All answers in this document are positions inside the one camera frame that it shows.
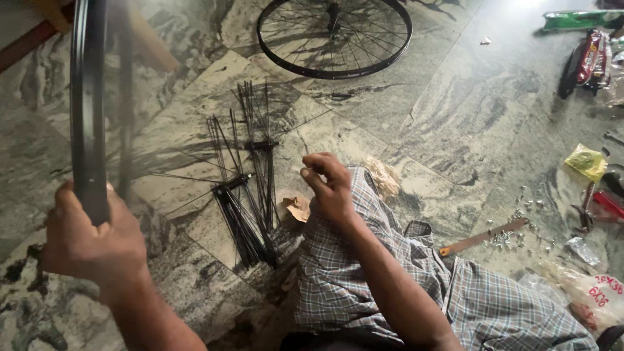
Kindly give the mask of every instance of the yellow packet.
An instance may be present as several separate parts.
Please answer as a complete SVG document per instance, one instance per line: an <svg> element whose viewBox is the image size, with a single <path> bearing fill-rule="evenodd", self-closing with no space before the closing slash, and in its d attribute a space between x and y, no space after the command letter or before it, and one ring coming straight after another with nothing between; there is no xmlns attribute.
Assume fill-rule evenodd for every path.
<svg viewBox="0 0 624 351"><path fill-rule="evenodd" d="M607 162L602 152L594 151L583 144L579 144L565 163L577 171L585 174L594 183L600 182L600 178L607 171Z"/></svg>

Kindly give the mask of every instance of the hand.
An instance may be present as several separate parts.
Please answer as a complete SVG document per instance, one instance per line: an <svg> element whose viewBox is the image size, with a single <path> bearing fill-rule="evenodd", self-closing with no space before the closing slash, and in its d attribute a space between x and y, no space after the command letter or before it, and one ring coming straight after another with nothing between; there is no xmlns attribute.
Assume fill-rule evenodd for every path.
<svg viewBox="0 0 624 351"><path fill-rule="evenodd" d="M94 281L105 303L110 295L151 282L139 222L112 186L107 187L110 221L98 227L82 210L74 183L70 180L59 188L56 206L46 220L42 253L43 270Z"/></svg>
<svg viewBox="0 0 624 351"><path fill-rule="evenodd" d="M342 227L358 217L351 197L351 174L336 155L330 152L305 155L303 164L307 168L301 169L301 177L314 190L316 202L326 218ZM327 183L319 174L327 178Z"/></svg>

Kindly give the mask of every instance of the plaid shirt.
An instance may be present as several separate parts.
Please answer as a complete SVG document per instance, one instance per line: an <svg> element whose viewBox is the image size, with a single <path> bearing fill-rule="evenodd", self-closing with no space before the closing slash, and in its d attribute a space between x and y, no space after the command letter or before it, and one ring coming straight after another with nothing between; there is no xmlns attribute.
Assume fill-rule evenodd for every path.
<svg viewBox="0 0 624 351"><path fill-rule="evenodd" d="M413 221L403 236L368 170L348 169L356 212L440 306L466 350L598 349L589 332L550 299L460 258L449 271L432 248L431 226ZM400 340L377 308L348 243L316 210L315 201L303 235L298 325L315 332L365 327Z"/></svg>

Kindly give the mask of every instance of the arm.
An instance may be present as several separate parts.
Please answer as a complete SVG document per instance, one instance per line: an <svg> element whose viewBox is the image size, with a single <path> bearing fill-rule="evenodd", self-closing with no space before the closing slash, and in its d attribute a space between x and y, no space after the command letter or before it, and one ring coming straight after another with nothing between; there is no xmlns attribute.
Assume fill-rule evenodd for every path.
<svg viewBox="0 0 624 351"><path fill-rule="evenodd" d="M351 176L326 152L303 158L302 178L323 214L337 224L364 270L371 293L390 326L406 344L434 350L463 350L451 325L429 294L401 267L353 209ZM319 174L327 178L321 180Z"/></svg>
<svg viewBox="0 0 624 351"><path fill-rule="evenodd" d="M89 279L100 287L130 350L206 350L201 339L158 295L147 269L138 220L109 186L110 221L94 227L65 183L46 220L42 268Z"/></svg>

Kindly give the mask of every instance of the red tool handle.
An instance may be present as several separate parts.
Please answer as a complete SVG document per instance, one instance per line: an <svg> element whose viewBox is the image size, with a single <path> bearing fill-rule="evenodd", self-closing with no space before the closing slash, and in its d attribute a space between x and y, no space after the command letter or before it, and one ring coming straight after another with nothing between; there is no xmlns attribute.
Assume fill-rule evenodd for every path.
<svg viewBox="0 0 624 351"><path fill-rule="evenodd" d="M622 209L615 201L605 194L604 191L594 193L593 200L605 210L624 218L624 209Z"/></svg>

